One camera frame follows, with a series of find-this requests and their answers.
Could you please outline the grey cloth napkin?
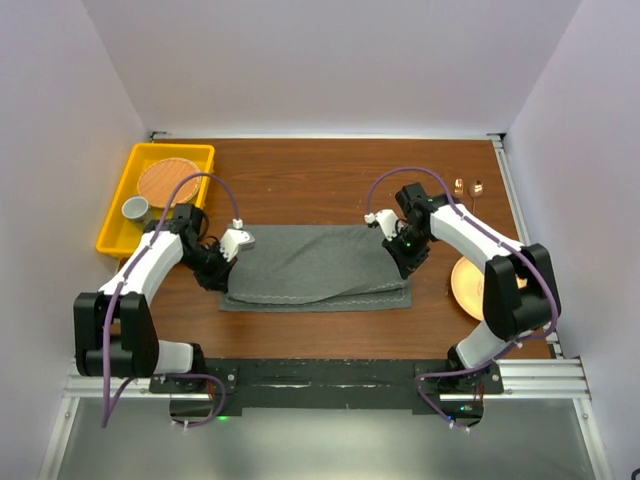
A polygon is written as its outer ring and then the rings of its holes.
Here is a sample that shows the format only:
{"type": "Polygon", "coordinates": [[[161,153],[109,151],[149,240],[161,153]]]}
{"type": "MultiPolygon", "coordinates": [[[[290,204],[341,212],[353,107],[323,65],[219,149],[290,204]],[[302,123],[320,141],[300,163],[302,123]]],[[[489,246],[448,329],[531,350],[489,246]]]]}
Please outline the grey cloth napkin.
{"type": "Polygon", "coordinates": [[[348,312],[412,306],[411,284],[377,229],[358,225],[253,225],[219,309],[348,312]]]}

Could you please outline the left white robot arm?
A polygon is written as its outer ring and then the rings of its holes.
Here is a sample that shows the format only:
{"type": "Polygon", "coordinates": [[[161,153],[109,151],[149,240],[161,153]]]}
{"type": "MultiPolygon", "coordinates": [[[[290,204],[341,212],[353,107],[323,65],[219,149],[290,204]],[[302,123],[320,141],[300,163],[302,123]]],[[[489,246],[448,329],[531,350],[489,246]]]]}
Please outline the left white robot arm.
{"type": "Polygon", "coordinates": [[[203,210],[178,204],[171,218],[146,225],[140,243],[118,273],[96,292],[84,292],[73,305],[75,363],[86,377],[151,378],[169,376],[185,392],[207,380],[201,347],[161,340],[151,303],[174,266],[190,269],[199,286],[227,292],[237,257],[255,239],[234,219],[220,239],[206,244],[203,210]]]}

